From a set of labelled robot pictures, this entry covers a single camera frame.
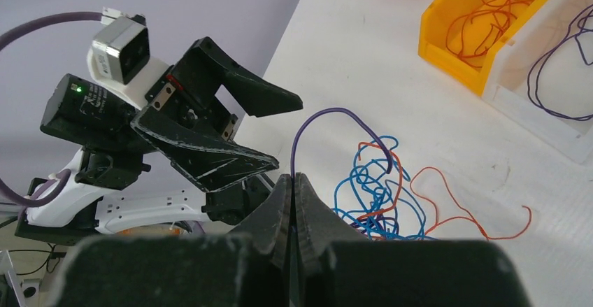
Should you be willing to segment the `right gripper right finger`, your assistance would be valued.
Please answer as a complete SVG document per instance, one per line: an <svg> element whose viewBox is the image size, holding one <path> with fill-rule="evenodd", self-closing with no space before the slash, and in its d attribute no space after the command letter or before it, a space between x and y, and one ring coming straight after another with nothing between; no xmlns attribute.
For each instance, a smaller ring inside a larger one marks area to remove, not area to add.
<svg viewBox="0 0 593 307"><path fill-rule="evenodd" d="M510 258L476 240L372 242L294 178L297 306L529 306Z"/></svg>

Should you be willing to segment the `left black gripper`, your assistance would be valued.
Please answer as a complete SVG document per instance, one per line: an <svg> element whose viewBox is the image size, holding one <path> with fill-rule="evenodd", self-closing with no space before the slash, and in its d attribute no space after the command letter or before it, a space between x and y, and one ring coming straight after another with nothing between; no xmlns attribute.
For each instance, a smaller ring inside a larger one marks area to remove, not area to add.
<svg viewBox="0 0 593 307"><path fill-rule="evenodd" d="M222 87L250 116L303 108L298 94L247 70L212 38L195 41L146 94L150 103L130 126L202 192L220 192L279 167L275 157L231 141L239 114L221 101Z"/></svg>

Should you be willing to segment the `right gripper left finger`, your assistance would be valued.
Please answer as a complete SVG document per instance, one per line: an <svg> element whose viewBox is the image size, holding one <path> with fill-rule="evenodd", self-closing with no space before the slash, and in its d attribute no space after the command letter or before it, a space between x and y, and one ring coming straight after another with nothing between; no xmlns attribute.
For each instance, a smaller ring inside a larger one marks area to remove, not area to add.
<svg viewBox="0 0 593 307"><path fill-rule="evenodd" d="M225 234L97 236L71 248L48 306L288 306L284 207L292 180Z"/></svg>

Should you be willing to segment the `white plastic bin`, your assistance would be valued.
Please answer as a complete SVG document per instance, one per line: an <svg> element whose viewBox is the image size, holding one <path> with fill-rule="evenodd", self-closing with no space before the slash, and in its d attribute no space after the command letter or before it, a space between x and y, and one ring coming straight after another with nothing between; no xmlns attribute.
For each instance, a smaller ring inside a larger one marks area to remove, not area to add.
<svg viewBox="0 0 593 307"><path fill-rule="evenodd" d="M548 0L496 53L482 98L585 163L592 156L592 0Z"/></svg>

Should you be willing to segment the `yellow plastic bin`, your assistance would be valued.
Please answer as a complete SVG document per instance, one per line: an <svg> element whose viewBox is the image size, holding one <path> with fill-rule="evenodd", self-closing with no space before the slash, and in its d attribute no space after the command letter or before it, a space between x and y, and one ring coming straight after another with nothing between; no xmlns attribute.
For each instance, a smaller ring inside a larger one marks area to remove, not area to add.
<svg viewBox="0 0 593 307"><path fill-rule="evenodd" d="M548 0L434 0L418 54L481 96L496 53Z"/></svg>

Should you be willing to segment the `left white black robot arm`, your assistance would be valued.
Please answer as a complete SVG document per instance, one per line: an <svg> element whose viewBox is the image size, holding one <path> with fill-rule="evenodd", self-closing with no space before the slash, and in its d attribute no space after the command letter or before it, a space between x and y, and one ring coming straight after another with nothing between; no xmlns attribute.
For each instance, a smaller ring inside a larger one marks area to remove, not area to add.
<svg viewBox="0 0 593 307"><path fill-rule="evenodd" d="M15 235L71 246L94 234L137 227L221 221L236 225L270 194L266 153L234 141L240 117L217 97L225 89L249 116L301 110L301 98L249 72L211 38L194 42L175 64L158 69L142 109L96 83L68 74L50 98L41 131L77 143L63 176L32 180L39 200Z"/></svg>

